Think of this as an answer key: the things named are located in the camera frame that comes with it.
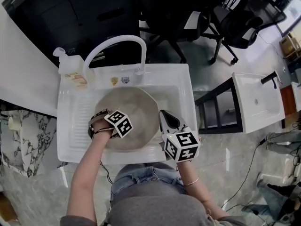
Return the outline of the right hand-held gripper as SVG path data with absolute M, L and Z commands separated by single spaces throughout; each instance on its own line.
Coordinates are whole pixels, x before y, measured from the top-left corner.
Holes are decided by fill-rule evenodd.
M 198 156 L 201 146 L 195 130 L 192 130 L 178 114 L 159 111 L 160 131 L 163 151 L 174 161 L 189 161 Z

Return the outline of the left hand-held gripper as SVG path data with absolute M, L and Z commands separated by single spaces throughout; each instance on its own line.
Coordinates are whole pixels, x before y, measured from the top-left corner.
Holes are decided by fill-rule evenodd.
M 96 130 L 93 123 L 101 119 L 108 122 L 109 126 Z M 109 130 L 115 131 L 115 133 L 111 135 L 111 138 L 124 138 L 133 129 L 133 125 L 128 115 L 121 112 L 119 109 L 114 112 L 108 109 L 101 110 L 91 118 L 88 125 L 88 134 L 91 139 L 94 138 L 95 134 Z

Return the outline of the beige frying pan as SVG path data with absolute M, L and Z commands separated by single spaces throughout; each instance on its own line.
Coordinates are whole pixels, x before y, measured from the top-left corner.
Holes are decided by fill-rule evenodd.
M 113 151 L 125 152 L 146 146 L 159 130 L 158 104 L 143 89 L 120 87 L 110 90 L 95 106 L 95 113 L 102 109 L 125 113 L 133 129 L 124 138 L 110 139 L 107 147 Z

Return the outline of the person's right forearm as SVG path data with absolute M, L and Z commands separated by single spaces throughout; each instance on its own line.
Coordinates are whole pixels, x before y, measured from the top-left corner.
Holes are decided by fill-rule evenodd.
M 200 201 L 205 207 L 207 214 L 216 220 L 228 216 L 224 210 L 213 202 L 208 189 L 202 183 L 190 161 L 177 163 L 177 168 L 187 194 Z

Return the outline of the person's left forearm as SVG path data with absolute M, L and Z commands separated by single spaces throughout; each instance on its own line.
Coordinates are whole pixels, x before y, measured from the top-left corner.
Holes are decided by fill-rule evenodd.
M 95 122 L 93 127 L 97 133 L 94 134 L 89 148 L 72 177 L 66 215 L 87 218 L 96 225 L 94 185 L 104 148 L 112 136 L 113 130 L 108 129 L 109 124 L 104 121 Z

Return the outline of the white ceramic laundry sink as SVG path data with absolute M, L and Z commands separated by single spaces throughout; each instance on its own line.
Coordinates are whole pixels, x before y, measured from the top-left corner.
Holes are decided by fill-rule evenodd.
M 95 106 L 110 90 L 120 87 L 139 87 L 151 95 L 159 109 L 180 115 L 192 130 L 197 129 L 193 91 L 187 64 L 147 64 L 141 77 L 135 74 L 136 65 L 118 65 L 94 69 L 91 87 L 79 89 L 61 79 L 57 106 L 57 155 L 60 161 L 80 162 L 91 143 L 88 122 Z M 111 77 L 118 77 L 113 86 Z M 124 84 L 122 77 L 129 77 Z

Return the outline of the person's grey shirt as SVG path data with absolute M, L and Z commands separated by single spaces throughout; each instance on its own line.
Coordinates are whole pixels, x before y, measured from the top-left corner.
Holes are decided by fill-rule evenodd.
M 80 216 L 64 216 L 60 226 L 99 226 Z M 100 226 L 246 226 L 243 217 L 214 219 L 197 199 L 164 184 L 135 185 L 115 195 Z

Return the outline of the black veined marble slab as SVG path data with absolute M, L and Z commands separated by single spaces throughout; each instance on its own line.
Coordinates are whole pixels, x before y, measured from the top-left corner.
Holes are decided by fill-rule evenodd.
M 8 120 L 20 119 L 19 131 Z M 56 119 L 26 110 L 0 112 L 0 151 L 3 165 L 29 178 L 64 165 L 57 156 Z

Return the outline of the black mesh office chair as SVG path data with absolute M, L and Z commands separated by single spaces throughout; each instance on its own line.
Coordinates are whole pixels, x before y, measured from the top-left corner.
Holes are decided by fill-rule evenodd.
M 288 5 L 289 0 L 240 0 L 232 10 L 215 7 L 210 12 L 210 23 L 214 27 L 209 28 L 213 33 L 201 34 L 217 42 L 209 63 L 216 62 L 221 45 L 233 55 L 230 64 L 237 63 L 238 57 L 231 48 L 247 49 L 254 44 L 259 31 L 286 19 L 284 10 Z
M 207 30 L 210 24 L 210 11 L 191 8 L 183 0 L 140 0 L 140 20 L 147 27 L 141 27 L 141 32 L 152 34 L 151 43 L 147 46 L 149 56 L 162 42 L 167 41 L 180 57 L 180 63 L 187 63 L 178 41 L 194 41 Z

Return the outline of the black basin faucet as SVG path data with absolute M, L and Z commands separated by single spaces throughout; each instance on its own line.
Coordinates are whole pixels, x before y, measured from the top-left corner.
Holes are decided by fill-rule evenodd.
M 261 84 L 264 85 L 265 83 L 269 82 L 269 81 L 272 81 L 273 82 L 273 85 L 274 85 L 274 89 L 277 89 L 277 84 L 276 82 L 274 81 L 274 79 L 277 80 L 277 83 L 278 84 L 282 84 L 282 81 L 281 79 L 279 78 L 279 75 L 276 71 L 272 72 L 271 74 L 267 75 L 266 77 L 262 78 L 261 79 Z

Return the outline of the small white cylinder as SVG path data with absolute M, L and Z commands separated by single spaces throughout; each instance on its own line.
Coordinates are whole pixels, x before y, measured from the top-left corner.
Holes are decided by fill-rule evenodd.
M 19 131 L 21 128 L 21 122 L 20 119 L 17 117 L 10 116 L 8 120 L 8 127 L 10 130 L 16 130 Z

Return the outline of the black cabinet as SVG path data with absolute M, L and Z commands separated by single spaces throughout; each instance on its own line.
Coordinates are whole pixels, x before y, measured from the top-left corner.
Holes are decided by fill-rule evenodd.
M 2 6 L 55 65 L 57 47 L 86 58 L 110 38 L 140 34 L 138 0 L 3 0 Z

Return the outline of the white framed panel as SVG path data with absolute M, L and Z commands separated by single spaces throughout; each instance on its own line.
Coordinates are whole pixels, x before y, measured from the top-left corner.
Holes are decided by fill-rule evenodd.
M 301 84 L 292 82 L 291 86 L 293 89 L 296 111 L 299 112 L 299 111 L 301 111 Z

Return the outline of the cardboard box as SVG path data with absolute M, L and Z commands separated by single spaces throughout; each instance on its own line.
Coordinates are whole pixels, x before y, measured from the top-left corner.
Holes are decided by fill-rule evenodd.
M 291 34 L 287 34 L 279 44 L 285 57 L 300 49 L 298 41 Z

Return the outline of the window with dark frame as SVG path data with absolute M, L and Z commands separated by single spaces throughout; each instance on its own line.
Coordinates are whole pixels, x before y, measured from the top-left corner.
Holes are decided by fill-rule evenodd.
M 284 9 L 286 20 L 277 26 L 282 35 L 285 35 L 298 23 L 301 16 L 301 0 L 289 0 L 289 5 Z

